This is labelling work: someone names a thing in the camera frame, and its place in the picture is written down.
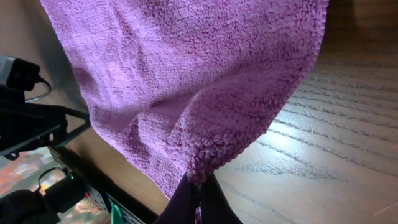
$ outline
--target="wooden surface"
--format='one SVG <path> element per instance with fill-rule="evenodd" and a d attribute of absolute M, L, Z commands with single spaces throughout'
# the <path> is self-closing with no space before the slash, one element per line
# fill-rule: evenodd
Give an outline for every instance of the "wooden surface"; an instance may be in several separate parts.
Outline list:
<path fill-rule="evenodd" d="M 0 21 L 0 53 L 41 65 L 55 87 L 41 103 L 85 110 L 38 0 L 1 0 Z M 397 136 L 398 1 L 331 0 L 315 69 L 267 134 L 216 176 L 243 223 L 398 223 Z M 153 211 L 166 206 L 92 129 L 68 147 Z"/>

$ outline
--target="black cable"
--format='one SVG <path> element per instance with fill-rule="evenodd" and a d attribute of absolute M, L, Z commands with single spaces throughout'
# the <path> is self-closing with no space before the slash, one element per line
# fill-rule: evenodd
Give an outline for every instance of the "black cable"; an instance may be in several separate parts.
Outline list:
<path fill-rule="evenodd" d="M 46 96 L 48 96 L 51 93 L 51 85 L 44 78 L 39 76 L 39 79 L 38 79 L 37 83 L 38 82 L 44 83 L 47 86 L 47 92 L 45 92 L 43 95 L 36 96 L 34 98 L 31 98 L 31 99 L 27 99 L 27 100 L 25 100 L 25 103 L 30 103 L 30 102 L 33 102 L 35 100 L 41 100 L 42 98 L 45 98 Z"/>
<path fill-rule="evenodd" d="M 41 178 L 44 177 L 45 174 L 48 174 L 49 172 L 54 171 L 54 170 L 60 170 L 60 171 L 62 171 L 63 174 L 65 174 L 65 176 L 67 176 L 66 173 L 61 169 L 61 167 L 53 167 L 51 169 L 48 169 L 48 170 L 44 171 L 44 173 L 42 173 L 42 175 L 40 175 L 39 179 L 37 180 L 37 182 L 39 183 L 39 187 L 35 190 L 35 192 L 38 192 L 42 188 L 42 186 L 40 184 Z"/>

